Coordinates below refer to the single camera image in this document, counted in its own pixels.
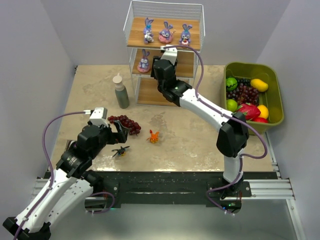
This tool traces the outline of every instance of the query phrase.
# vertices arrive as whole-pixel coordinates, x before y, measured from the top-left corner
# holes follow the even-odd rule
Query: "green plastic bin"
[[[269,85],[266,92],[259,94],[259,104],[265,105],[269,110],[269,123],[248,121],[258,133],[263,134],[268,129],[279,125],[284,120],[284,110],[281,101],[277,74],[266,65],[244,62],[231,62],[227,64],[223,72],[221,84],[221,107],[227,108],[226,79],[229,77],[261,79]]]

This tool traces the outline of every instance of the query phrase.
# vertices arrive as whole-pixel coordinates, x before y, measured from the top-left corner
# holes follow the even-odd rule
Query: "grapes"
[[[240,84],[232,93],[227,92],[227,99],[235,100],[238,105],[251,103],[257,106],[259,104],[259,92],[256,88],[246,85],[246,83],[250,83],[250,80],[246,79],[244,81],[243,78],[240,78],[238,83]]]
[[[114,124],[116,120],[119,120],[124,127],[130,129],[129,135],[138,135],[140,133],[141,127],[139,123],[129,119],[126,115],[110,116],[107,120],[111,124]]]

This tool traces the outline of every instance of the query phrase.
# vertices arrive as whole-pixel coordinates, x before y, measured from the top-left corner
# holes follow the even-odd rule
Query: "stuffed bunny toy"
[[[163,44],[169,44],[174,39],[175,30],[170,32],[170,29],[173,29],[174,26],[172,24],[169,25],[167,21],[164,21],[163,24],[165,28],[159,32],[159,41]]]
[[[151,66],[149,65],[149,60],[147,58],[149,55],[149,51],[142,49],[142,58],[137,66],[137,69],[140,73],[146,73],[150,70]]]
[[[144,20],[145,23],[145,28],[143,29],[143,34],[144,34],[144,43],[153,43],[154,42],[154,34],[152,33],[151,30],[151,23],[153,22],[153,19],[146,18]]]
[[[180,40],[179,40],[179,43],[180,43],[180,45],[182,45],[182,46],[189,46],[190,43],[191,43],[191,39],[190,39],[191,34],[190,34],[190,32],[189,32],[189,29],[192,28],[192,25],[188,25],[188,26],[187,26],[187,24],[184,23],[184,24],[182,25],[182,27],[183,27],[183,30],[184,30],[184,31],[181,33],[181,38],[180,38]]]

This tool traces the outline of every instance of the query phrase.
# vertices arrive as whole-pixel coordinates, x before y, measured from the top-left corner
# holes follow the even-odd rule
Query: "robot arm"
[[[224,155],[224,173],[223,178],[231,183],[238,176],[240,169],[240,155],[244,151],[249,138],[248,129],[242,124],[232,121],[225,117],[237,118],[243,122],[246,121],[242,113],[235,113],[223,109],[205,97],[199,97],[209,106],[218,109],[222,114],[218,114],[208,106],[198,101],[195,89],[188,83],[178,80],[175,74],[177,65],[178,51],[176,48],[166,48],[161,59],[153,60],[151,76],[158,81],[158,91],[171,103],[190,110],[209,124],[211,124],[218,134],[216,146]]]
[[[15,235],[18,227],[22,229],[18,239],[47,240],[56,223],[72,210],[79,202],[93,193],[102,178],[93,171],[87,171],[92,160],[105,147],[117,143],[125,143],[129,129],[115,121],[117,132],[112,132],[106,122],[107,109],[97,107],[91,111],[88,125],[82,129],[75,141],[66,150],[53,172],[54,181],[49,189],[49,182],[43,187],[35,199],[16,218],[8,217],[3,226]],[[26,219],[27,213],[40,199],[46,190],[48,194]]]

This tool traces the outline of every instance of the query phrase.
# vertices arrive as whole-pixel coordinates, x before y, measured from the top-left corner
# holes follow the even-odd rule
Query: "orange toy figure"
[[[155,134],[152,133],[152,130],[150,130],[151,137],[147,138],[147,140],[150,140],[150,143],[155,144],[159,140],[159,132],[157,131]]]

